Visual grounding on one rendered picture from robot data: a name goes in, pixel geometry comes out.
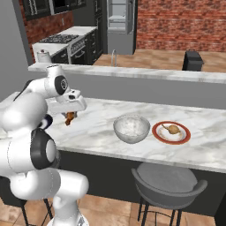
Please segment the dark base cupboards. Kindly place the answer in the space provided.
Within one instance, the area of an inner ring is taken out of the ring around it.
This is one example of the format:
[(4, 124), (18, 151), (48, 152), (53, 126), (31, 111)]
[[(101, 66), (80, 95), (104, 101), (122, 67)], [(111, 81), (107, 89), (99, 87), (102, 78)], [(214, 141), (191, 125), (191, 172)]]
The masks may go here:
[(97, 59), (97, 27), (96, 26), (73, 26), (61, 32), (61, 34), (77, 34), (85, 39), (87, 62), (82, 65), (93, 64)]

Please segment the red rimmed plate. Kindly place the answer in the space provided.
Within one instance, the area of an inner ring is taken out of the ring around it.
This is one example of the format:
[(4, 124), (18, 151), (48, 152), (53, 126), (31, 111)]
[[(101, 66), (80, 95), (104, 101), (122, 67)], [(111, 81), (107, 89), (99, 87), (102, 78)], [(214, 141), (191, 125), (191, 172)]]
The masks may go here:
[[(177, 134), (170, 134), (162, 125), (170, 126), (176, 125), (180, 132)], [(152, 134), (159, 141), (170, 145), (182, 145), (191, 138), (190, 131), (182, 124), (173, 121), (161, 121), (156, 123), (152, 128)]]

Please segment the dark tall cupboard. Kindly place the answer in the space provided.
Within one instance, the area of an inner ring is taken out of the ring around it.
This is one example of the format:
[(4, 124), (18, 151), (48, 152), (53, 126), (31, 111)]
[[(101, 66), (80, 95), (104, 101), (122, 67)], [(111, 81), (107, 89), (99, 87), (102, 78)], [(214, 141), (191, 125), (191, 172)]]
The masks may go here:
[(98, 55), (107, 53), (107, 0), (94, 0)]

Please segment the dark stool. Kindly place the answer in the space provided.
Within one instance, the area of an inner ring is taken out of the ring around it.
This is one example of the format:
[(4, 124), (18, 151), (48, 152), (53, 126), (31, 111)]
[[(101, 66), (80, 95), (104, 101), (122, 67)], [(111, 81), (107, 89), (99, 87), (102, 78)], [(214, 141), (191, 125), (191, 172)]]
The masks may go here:
[(22, 215), (25, 221), (26, 226), (34, 226), (28, 222), (26, 214), (26, 203), (27, 200), (22, 200), (17, 198), (11, 191), (10, 179), (7, 177), (0, 176), (0, 198), (2, 199), (5, 205), (20, 207)]

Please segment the grey speckled bowl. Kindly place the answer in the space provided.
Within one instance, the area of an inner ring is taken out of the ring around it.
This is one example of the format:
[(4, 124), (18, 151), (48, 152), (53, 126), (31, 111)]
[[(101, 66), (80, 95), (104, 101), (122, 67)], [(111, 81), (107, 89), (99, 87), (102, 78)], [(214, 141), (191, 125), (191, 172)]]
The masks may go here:
[(144, 117), (122, 115), (114, 121), (113, 128), (120, 140), (127, 144), (136, 144), (149, 134), (151, 125)]

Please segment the black toaster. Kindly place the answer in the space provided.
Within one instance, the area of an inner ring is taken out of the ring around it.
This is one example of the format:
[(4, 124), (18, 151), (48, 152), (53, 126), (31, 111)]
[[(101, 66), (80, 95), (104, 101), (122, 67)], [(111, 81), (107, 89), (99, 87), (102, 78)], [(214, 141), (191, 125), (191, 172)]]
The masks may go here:
[(203, 64), (204, 61), (197, 51), (187, 50), (185, 52), (182, 70), (190, 72), (200, 72)]

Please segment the dark wall cupboards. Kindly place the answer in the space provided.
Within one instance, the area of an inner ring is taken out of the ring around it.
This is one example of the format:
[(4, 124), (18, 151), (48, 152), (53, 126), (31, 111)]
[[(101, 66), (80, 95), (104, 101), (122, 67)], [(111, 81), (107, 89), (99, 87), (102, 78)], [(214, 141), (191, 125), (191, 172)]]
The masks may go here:
[(22, 0), (27, 20), (57, 15), (87, 5), (87, 0)]

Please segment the silver range with hob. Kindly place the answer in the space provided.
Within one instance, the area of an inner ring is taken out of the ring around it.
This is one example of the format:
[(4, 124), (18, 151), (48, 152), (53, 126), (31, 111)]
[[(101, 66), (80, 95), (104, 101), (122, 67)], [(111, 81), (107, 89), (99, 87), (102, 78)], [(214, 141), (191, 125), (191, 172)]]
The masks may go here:
[(40, 43), (66, 44), (66, 47), (51, 57), (53, 63), (59, 64), (85, 64), (87, 51), (85, 39), (77, 34), (53, 34)]

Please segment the grey round stool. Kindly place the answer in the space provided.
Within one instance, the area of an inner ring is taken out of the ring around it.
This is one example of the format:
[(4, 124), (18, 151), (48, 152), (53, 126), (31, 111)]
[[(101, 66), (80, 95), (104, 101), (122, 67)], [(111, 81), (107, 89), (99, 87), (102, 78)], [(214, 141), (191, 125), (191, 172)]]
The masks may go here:
[(198, 181), (190, 169), (181, 167), (143, 162), (132, 169), (132, 175), (140, 195), (138, 220), (143, 215), (141, 226), (145, 226), (150, 206), (170, 209), (169, 226), (173, 226), (175, 214), (176, 226), (180, 226), (182, 210), (207, 188), (207, 180)]

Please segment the silver sink tap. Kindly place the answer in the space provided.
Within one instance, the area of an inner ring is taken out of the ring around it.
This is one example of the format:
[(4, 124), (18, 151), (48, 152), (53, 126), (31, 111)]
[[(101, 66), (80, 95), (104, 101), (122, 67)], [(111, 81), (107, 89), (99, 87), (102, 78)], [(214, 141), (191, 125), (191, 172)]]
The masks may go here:
[(113, 49), (111, 54), (111, 66), (117, 66), (117, 52), (115, 49)]

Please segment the grey fridge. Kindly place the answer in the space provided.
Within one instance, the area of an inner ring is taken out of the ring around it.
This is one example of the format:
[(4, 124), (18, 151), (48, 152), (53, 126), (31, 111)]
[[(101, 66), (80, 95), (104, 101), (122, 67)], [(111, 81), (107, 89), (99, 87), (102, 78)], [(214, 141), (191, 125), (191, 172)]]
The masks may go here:
[(132, 55), (135, 50), (137, 0), (107, 0), (108, 52)]

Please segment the white kettle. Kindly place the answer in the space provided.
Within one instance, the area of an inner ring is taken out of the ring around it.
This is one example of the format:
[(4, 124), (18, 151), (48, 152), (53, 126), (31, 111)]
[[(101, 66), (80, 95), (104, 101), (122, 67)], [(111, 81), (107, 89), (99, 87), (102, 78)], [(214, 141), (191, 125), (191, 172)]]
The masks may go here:
[(37, 52), (37, 62), (38, 63), (50, 63), (51, 58), (48, 51), (41, 49)]

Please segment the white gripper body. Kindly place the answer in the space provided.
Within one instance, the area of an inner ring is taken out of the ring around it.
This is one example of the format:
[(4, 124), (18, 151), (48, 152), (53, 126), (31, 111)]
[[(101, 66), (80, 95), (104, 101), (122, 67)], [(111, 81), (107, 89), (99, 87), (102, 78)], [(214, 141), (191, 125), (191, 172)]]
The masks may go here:
[(87, 104), (83, 96), (79, 96), (75, 100), (69, 100), (67, 102), (57, 102), (56, 100), (47, 100), (49, 111), (53, 114), (78, 112), (87, 108)]

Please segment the brown chicken drumstick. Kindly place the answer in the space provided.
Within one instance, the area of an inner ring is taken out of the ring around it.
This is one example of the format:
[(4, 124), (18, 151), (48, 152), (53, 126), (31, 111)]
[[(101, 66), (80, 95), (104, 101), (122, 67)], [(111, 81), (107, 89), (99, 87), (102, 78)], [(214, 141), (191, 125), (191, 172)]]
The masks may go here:
[(77, 112), (67, 112), (65, 124), (70, 125), (71, 121), (76, 117), (77, 117)]

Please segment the dark blue plate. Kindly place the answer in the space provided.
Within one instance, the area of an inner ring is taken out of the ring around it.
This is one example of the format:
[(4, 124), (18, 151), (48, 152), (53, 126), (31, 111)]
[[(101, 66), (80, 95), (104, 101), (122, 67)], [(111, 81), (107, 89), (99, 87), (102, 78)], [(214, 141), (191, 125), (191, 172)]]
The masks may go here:
[(53, 118), (51, 115), (47, 114), (42, 121), (40, 122), (40, 124), (38, 125), (39, 128), (46, 130), (47, 128), (49, 128), (51, 126), (51, 124), (53, 123)]

